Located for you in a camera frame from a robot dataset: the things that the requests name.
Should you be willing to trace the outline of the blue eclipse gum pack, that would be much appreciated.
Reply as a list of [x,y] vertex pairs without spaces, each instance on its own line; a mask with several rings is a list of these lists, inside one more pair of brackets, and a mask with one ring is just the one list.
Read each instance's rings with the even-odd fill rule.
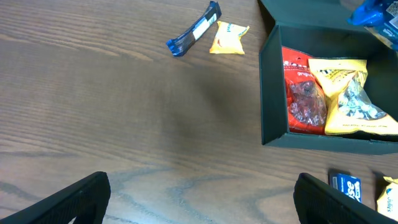
[[362,202],[361,180],[347,174],[331,174],[329,184],[346,196]]

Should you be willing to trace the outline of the yellow orange snack packet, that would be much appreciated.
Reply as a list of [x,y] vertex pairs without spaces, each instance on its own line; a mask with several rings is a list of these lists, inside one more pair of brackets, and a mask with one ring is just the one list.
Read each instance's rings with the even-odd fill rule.
[[397,179],[384,176],[384,180],[389,184],[377,199],[377,211],[380,214],[397,221]]

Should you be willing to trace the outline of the dark green box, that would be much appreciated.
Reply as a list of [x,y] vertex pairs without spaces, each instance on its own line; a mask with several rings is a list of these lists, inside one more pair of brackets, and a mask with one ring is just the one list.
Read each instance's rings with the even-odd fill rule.
[[397,137],[354,133],[322,136],[289,129],[282,47],[314,57],[363,58],[368,61],[364,86],[370,100],[397,118],[397,54],[362,27],[347,23],[351,11],[340,1],[262,0],[275,21],[259,53],[262,143],[266,146],[360,154],[397,152]]

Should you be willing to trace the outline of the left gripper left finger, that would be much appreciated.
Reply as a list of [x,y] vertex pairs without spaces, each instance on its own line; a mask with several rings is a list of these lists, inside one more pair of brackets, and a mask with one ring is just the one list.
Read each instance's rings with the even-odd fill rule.
[[111,196],[107,173],[94,172],[1,219],[1,224],[102,224]]

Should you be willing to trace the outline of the red candy bag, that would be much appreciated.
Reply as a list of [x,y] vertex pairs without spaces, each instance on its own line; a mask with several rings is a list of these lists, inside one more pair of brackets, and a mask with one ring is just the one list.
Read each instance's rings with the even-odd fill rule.
[[310,55],[282,47],[289,129],[295,133],[325,133],[327,106],[324,92],[310,71]]

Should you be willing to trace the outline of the large yellow snack bag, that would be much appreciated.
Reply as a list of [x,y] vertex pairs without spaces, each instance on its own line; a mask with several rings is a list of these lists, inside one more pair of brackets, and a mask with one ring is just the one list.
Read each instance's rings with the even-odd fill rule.
[[397,121],[372,104],[364,90],[368,77],[366,60],[310,58],[308,64],[328,103],[325,134],[362,131],[381,136],[397,135]]

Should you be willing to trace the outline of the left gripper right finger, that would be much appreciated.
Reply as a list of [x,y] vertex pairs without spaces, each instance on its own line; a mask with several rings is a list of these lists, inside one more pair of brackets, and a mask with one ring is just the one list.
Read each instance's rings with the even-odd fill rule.
[[303,224],[397,224],[308,173],[299,175],[293,198]]

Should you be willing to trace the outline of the blue snack bar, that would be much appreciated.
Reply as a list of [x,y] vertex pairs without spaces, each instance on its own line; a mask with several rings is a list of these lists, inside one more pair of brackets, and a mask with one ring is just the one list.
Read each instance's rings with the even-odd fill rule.
[[397,0],[366,0],[348,18],[363,26],[392,50],[397,51]]

